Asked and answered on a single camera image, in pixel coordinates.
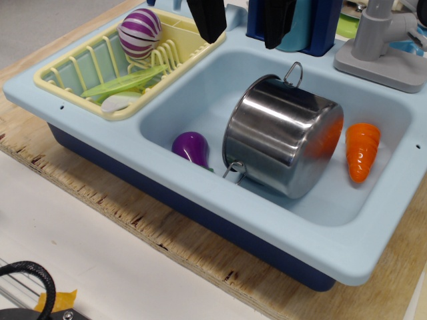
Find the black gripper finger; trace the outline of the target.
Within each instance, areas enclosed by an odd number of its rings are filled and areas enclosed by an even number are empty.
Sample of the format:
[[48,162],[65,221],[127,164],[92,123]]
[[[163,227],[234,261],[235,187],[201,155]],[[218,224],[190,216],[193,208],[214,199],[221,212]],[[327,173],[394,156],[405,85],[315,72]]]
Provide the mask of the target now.
[[214,43],[226,30],[226,10],[223,0],[188,0],[187,5],[200,36]]
[[290,32],[296,0],[264,1],[264,44],[266,49],[275,49]]

